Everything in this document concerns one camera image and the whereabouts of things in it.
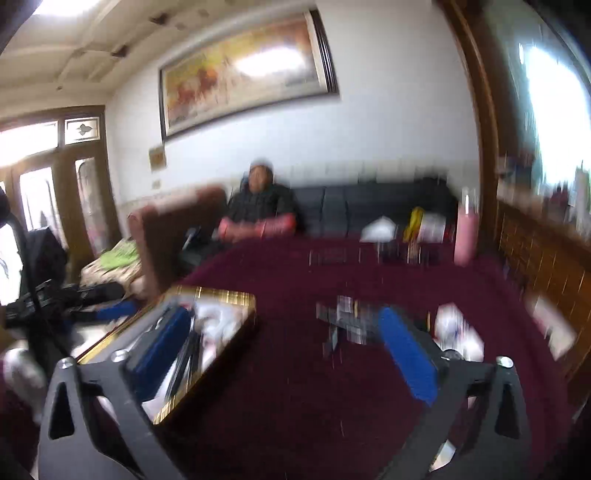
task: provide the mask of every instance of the black leather sofa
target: black leather sofa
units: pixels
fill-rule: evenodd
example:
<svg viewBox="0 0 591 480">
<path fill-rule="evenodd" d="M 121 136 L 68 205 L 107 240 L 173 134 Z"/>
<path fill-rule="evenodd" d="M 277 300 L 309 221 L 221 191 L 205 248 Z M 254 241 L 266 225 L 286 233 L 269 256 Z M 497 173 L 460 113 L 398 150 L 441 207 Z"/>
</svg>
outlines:
<svg viewBox="0 0 591 480">
<path fill-rule="evenodd" d="M 299 187 L 293 192 L 299 209 L 298 230 L 315 237 L 359 236 L 381 216 L 404 227 L 415 207 L 439 213 L 448 222 L 457 218 L 458 199 L 440 178 Z"/>
</svg>

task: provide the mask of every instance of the ceiling light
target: ceiling light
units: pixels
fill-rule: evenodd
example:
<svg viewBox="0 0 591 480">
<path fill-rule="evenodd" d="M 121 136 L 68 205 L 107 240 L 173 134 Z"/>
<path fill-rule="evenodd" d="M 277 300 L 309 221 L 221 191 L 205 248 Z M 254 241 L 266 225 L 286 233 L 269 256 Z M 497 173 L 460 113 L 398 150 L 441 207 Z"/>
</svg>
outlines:
<svg viewBox="0 0 591 480">
<path fill-rule="evenodd" d="M 100 0 L 43 0 L 34 15 L 76 17 L 93 8 Z"/>
<path fill-rule="evenodd" d="M 300 52 L 294 48 L 278 47 L 240 59 L 234 65 L 249 77 L 264 77 L 272 73 L 298 70 L 305 67 L 306 63 Z"/>
</svg>

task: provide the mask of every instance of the ceiling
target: ceiling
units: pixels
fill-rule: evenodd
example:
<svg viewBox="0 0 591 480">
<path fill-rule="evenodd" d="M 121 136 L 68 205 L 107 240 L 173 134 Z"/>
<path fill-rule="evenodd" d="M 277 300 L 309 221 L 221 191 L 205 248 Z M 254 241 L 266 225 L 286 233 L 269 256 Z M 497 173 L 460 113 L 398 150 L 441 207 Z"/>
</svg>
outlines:
<svg viewBox="0 0 591 480">
<path fill-rule="evenodd" d="M 100 0 L 77 17 L 33 15 L 0 55 L 0 116 L 48 97 L 97 103 L 175 43 L 266 1 Z"/>
</svg>

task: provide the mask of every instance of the table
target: table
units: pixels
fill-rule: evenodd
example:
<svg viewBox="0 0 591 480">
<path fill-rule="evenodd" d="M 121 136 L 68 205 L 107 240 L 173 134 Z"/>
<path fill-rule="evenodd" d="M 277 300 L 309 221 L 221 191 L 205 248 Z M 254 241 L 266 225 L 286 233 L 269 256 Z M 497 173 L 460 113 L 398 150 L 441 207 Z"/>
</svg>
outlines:
<svg viewBox="0 0 591 480">
<path fill-rule="evenodd" d="M 313 249 L 347 249 L 345 264 L 309 265 Z M 371 252 L 371 245 L 363 247 Z M 550 351 L 492 257 L 470 267 L 433 246 L 439 265 L 357 262 L 352 240 L 245 241 L 200 267 L 183 284 L 256 295 L 260 328 L 241 361 L 207 402 L 187 399 L 164 435 L 195 478 L 373 479 L 404 444 L 425 409 L 379 345 L 343 342 L 324 359 L 327 326 L 318 301 L 337 295 L 394 303 L 410 315 L 455 303 L 485 343 L 485 361 L 511 357 L 522 383 L 540 469 L 567 434 L 566 386 Z"/>
</svg>

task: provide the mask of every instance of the white wall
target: white wall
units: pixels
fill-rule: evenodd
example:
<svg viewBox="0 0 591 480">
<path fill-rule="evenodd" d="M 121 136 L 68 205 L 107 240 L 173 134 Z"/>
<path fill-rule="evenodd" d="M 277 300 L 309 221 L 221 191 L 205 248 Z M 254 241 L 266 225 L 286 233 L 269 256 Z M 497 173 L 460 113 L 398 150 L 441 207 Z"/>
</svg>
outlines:
<svg viewBox="0 0 591 480">
<path fill-rule="evenodd" d="M 318 0 L 340 96 L 241 113 L 165 146 L 168 168 L 152 174 L 160 143 L 158 68 L 188 47 L 303 4 L 280 3 L 217 25 L 174 48 L 119 88 L 106 106 L 116 203 L 240 177 L 265 157 L 283 177 L 341 178 L 439 166 L 478 186 L 478 137 L 467 78 L 443 13 L 427 0 Z"/>
</svg>

